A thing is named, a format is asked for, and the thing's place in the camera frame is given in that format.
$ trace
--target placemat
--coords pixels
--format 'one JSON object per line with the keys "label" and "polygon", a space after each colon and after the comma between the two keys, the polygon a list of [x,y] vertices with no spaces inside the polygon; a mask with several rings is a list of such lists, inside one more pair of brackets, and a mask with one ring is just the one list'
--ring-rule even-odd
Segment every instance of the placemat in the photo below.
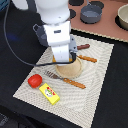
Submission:
{"label": "placemat", "polygon": [[[76,82],[85,84],[86,88],[77,88],[61,80],[47,77],[44,75],[45,70],[57,74],[55,65],[50,65],[34,67],[13,97],[58,115],[82,128],[90,128],[114,45],[76,35],[73,36],[77,46],[90,44],[90,48],[79,50],[78,55],[97,59],[96,63],[82,60],[83,72],[78,78],[73,79]],[[53,54],[49,47],[37,64],[51,62],[52,56]],[[47,83],[59,95],[59,102],[51,105],[39,91],[39,88],[32,89],[28,85],[28,78],[34,74],[40,74],[43,78],[42,85]]]}

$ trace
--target yellow box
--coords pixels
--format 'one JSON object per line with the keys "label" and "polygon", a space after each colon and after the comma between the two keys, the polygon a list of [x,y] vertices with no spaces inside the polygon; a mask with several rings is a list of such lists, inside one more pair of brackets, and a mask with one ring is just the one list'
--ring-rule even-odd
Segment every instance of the yellow box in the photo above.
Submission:
{"label": "yellow box", "polygon": [[49,102],[54,105],[56,102],[60,100],[60,97],[48,86],[47,83],[42,85],[39,90],[43,93],[43,95],[49,100]]}

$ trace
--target black cable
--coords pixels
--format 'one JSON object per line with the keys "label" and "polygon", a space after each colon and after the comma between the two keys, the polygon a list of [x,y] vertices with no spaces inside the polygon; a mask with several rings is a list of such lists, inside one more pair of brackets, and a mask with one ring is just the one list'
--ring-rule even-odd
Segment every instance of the black cable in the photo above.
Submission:
{"label": "black cable", "polygon": [[8,47],[10,48],[11,52],[13,53],[13,55],[18,59],[20,60],[22,63],[24,64],[27,64],[27,65],[30,65],[30,66],[35,66],[35,67],[39,67],[39,66],[46,66],[46,65],[54,65],[54,64],[71,64],[73,63],[75,60],[76,60],[76,53],[73,53],[71,52],[70,54],[72,55],[72,61],[71,62],[54,62],[54,63],[45,63],[45,64],[31,64],[31,63],[28,63],[28,62],[25,62],[23,61],[22,59],[20,59],[15,53],[14,51],[12,50],[9,42],[8,42],[8,39],[7,39],[7,35],[6,35],[6,20],[7,20],[7,15],[8,15],[8,10],[9,10],[9,7],[10,7],[10,3],[11,3],[11,0],[8,0],[9,3],[8,3],[8,6],[7,6],[7,9],[6,9],[6,13],[5,13],[5,17],[4,17],[4,36],[5,36],[5,40],[6,40],[6,43],[8,45]]}

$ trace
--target dark table surface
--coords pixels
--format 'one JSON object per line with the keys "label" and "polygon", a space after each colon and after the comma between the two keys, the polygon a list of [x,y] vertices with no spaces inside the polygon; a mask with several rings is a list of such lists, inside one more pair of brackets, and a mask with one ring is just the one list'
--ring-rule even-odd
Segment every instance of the dark table surface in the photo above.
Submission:
{"label": "dark table surface", "polygon": [[[17,60],[8,48],[3,34],[4,13],[0,12],[0,105],[55,128],[79,128],[63,118],[13,98],[33,67]],[[20,11],[11,5],[6,27],[9,43],[21,59],[30,63],[36,63],[46,49],[39,44],[32,29],[34,24],[41,25],[38,14]],[[128,44],[74,30],[71,33],[114,44],[92,128],[128,128]]]}

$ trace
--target red label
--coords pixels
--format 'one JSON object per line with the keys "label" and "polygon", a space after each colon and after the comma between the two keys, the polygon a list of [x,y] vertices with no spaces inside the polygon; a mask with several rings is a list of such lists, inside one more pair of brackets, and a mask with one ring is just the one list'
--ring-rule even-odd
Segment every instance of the red label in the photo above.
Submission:
{"label": "red label", "polygon": [[47,89],[48,89],[53,95],[56,95],[55,92],[54,92],[51,88],[47,87]]}

